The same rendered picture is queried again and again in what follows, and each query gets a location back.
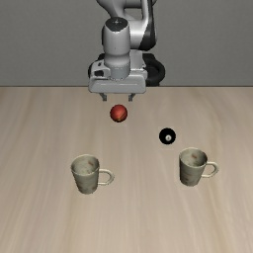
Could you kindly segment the beige mug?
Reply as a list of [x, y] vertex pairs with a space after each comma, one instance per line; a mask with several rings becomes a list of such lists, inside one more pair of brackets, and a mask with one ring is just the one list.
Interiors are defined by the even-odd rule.
[[[207, 166], [212, 167], [209, 174], [204, 171]], [[197, 186], [202, 178], [210, 178], [218, 171], [215, 162], [208, 162], [207, 155], [196, 147], [188, 147], [179, 154], [179, 177], [182, 184], [188, 187]]]
[[[99, 186], [107, 186], [115, 179], [114, 173], [101, 169], [99, 160], [90, 154], [77, 156], [71, 163], [70, 169], [79, 192], [85, 195], [93, 194]], [[106, 182], [99, 181], [101, 173], [109, 175]]]

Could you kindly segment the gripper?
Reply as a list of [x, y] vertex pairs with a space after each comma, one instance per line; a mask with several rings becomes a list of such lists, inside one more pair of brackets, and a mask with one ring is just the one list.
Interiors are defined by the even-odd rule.
[[146, 91], [147, 71], [143, 68], [132, 69], [125, 79], [114, 80], [111, 78], [111, 69], [104, 64], [104, 60], [97, 60], [90, 65], [88, 75], [89, 91], [100, 93], [103, 102], [107, 102], [106, 94], [129, 94], [128, 101], [132, 102], [134, 94]]

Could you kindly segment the red onion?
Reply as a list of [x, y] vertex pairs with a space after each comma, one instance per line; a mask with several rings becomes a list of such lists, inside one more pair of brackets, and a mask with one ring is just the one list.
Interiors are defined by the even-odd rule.
[[121, 123], [127, 118], [127, 108], [124, 105], [114, 105], [110, 110], [110, 117], [116, 123]]

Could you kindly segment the black ball with white spot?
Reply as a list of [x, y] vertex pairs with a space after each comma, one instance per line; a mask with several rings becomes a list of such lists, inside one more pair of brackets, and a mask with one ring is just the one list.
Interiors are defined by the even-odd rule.
[[175, 139], [176, 132], [172, 128], [166, 127], [159, 132], [159, 140], [165, 145], [172, 144]]

